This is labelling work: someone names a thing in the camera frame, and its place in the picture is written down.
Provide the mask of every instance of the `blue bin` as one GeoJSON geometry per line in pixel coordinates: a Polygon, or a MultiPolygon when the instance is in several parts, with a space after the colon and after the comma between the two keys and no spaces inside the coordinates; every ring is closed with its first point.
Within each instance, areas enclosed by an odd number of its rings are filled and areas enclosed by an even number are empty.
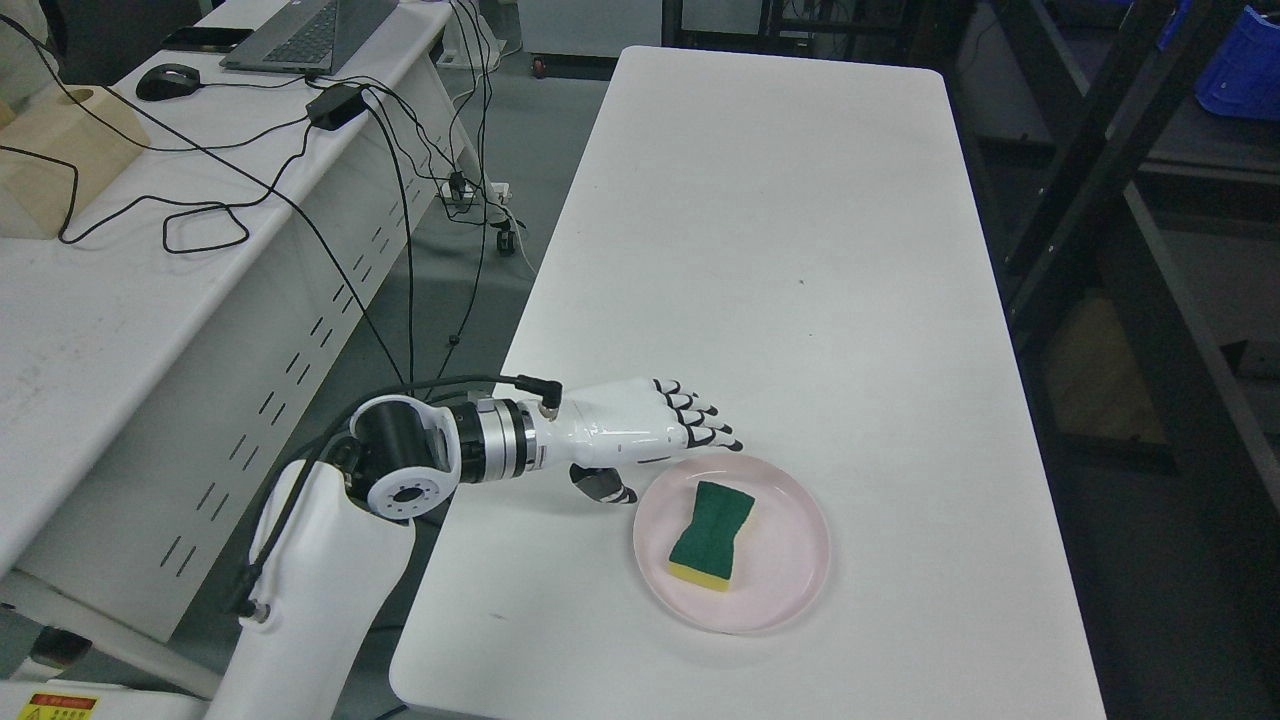
{"type": "Polygon", "coordinates": [[[1280,26],[1245,8],[1196,81],[1196,100],[1217,115],[1280,120],[1280,26]]]}

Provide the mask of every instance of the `laptop keyboard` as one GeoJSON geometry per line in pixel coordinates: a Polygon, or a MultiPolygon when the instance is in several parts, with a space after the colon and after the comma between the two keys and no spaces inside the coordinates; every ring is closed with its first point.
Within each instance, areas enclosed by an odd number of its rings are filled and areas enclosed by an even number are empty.
{"type": "Polygon", "coordinates": [[[319,63],[333,50],[337,20],[338,4],[329,3],[265,59],[273,63],[319,63]]]}

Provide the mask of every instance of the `robot finger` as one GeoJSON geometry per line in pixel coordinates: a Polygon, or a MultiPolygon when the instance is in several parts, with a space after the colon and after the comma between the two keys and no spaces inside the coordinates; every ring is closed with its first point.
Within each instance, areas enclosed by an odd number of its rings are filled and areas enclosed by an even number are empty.
{"type": "Polygon", "coordinates": [[[666,395],[664,397],[667,398],[667,406],[672,410],[700,410],[708,415],[719,415],[719,410],[717,410],[714,405],[707,402],[696,395],[676,392],[666,395]]]}
{"type": "Polygon", "coordinates": [[[658,392],[660,392],[663,395],[672,395],[672,393],[680,392],[680,393],[690,395],[692,397],[698,397],[696,392],[686,392],[684,389],[684,386],[680,384],[680,380],[653,380],[653,387],[654,387],[654,389],[657,389],[658,392]]]}
{"type": "Polygon", "coordinates": [[[733,428],[700,410],[676,410],[676,416],[680,419],[680,424],[686,428],[712,428],[727,433],[733,432],[733,428]]]}
{"type": "Polygon", "coordinates": [[[685,428],[689,433],[689,447],[724,447],[733,452],[742,450],[742,443],[727,430],[712,428],[685,428]]]}

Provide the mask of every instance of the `computer mouse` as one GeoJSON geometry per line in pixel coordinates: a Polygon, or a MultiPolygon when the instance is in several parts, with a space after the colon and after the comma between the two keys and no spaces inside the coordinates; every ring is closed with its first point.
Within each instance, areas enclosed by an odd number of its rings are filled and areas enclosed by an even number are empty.
{"type": "Polygon", "coordinates": [[[164,63],[156,65],[142,76],[138,81],[138,100],[170,100],[186,97],[200,90],[200,70],[189,65],[178,63],[164,63]]]}

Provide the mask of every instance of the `pink plate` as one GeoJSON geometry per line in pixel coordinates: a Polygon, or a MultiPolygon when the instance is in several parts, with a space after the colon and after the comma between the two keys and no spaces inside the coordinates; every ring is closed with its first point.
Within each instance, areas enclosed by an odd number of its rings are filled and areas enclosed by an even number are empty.
{"type": "Polygon", "coordinates": [[[640,498],[632,533],[640,574],[662,602],[699,628],[741,634],[769,630],[809,606],[831,565],[822,510],[791,475],[741,454],[699,456],[658,477],[640,498]],[[728,592],[667,573],[667,556],[689,525],[700,480],[740,489],[755,506],[733,546],[728,592]]]}

